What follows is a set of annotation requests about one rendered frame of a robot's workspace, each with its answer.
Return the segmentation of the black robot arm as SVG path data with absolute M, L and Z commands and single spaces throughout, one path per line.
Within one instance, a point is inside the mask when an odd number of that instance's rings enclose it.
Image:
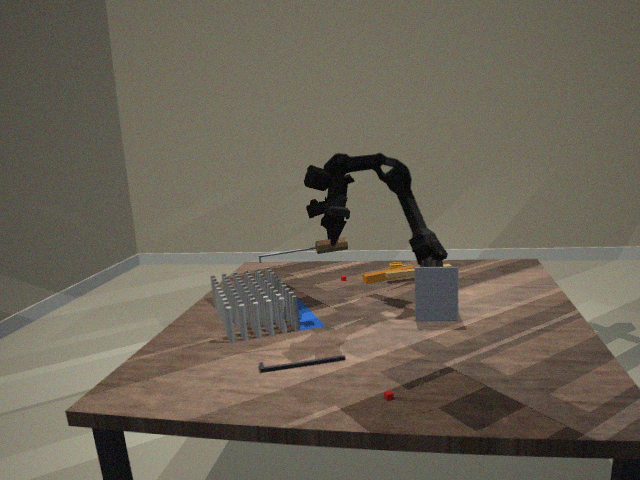
M 382 165 L 392 166 L 387 173 Z M 447 258 L 447 252 L 438 241 L 436 235 L 428 229 L 417 201 L 411 190 L 412 177 L 408 166 L 396 158 L 385 156 L 383 153 L 348 156 L 336 153 L 325 164 L 324 169 L 310 165 L 304 179 L 304 185 L 309 188 L 329 192 L 339 192 L 347 195 L 348 184 L 355 180 L 349 172 L 373 169 L 379 179 L 385 182 L 389 189 L 397 194 L 408 223 L 413 232 L 409 243 L 416 255 L 420 267 L 443 267 L 442 260 Z M 328 199 L 318 202 L 310 200 L 306 206 L 309 218 L 327 213 Z

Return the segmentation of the screwdriver with brown handle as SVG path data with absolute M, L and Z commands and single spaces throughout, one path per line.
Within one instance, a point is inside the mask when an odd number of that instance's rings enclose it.
M 273 255 L 279 255 L 279 254 L 286 254 L 286 253 L 292 253 L 292 252 L 299 252 L 299 251 L 305 251 L 305 250 L 311 250 L 311 249 L 316 249 L 317 254 L 340 251 L 340 250 L 347 250 L 348 249 L 348 242 L 347 242 L 347 238 L 346 237 L 338 238 L 338 240 L 337 240 L 337 242 L 335 243 L 334 246 L 331 245 L 330 239 L 316 241 L 315 245 L 316 245 L 316 247 L 311 247 L 311 248 L 304 248 L 304 249 L 298 249 L 298 250 L 291 250 L 291 251 L 285 251 L 285 252 L 278 252 L 278 253 L 272 253 L 272 254 L 259 255 L 259 262 L 261 263 L 261 258 L 260 257 L 273 256 Z

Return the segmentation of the black l-shaped hook rod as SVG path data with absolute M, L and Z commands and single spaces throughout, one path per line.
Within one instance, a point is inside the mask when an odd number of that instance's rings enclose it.
M 267 366 L 267 367 L 263 367 L 263 362 L 259 362 L 259 369 L 260 369 L 260 373 L 263 373 L 263 372 L 283 370 L 283 369 L 335 362 L 335 361 L 341 361 L 341 360 L 346 360 L 345 355 L 306 360 L 306 361 L 293 362 L 293 363 L 280 364 L 280 365 L 273 365 L 273 366 Z

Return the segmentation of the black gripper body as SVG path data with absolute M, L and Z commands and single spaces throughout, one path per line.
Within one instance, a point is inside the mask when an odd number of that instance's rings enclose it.
M 344 217 L 346 217 L 346 219 L 350 218 L 350 211 L 348 208 L 346 207 L 346 202 L 347 202 L 347 195 L 344 193 L 339 193 L 339 192 L 329 192 L 327 194 L 327 198 L 328 199 L 328 210 L 326 211 L 327 213 L 325 213 L 325 215 L 322 219 L 321 219 L 321 226 L 322 224 L 327 224 L 327 222 L 325 221 L 326 219 L 335 219 L 335 220 L 342 220 L 344 221 Z

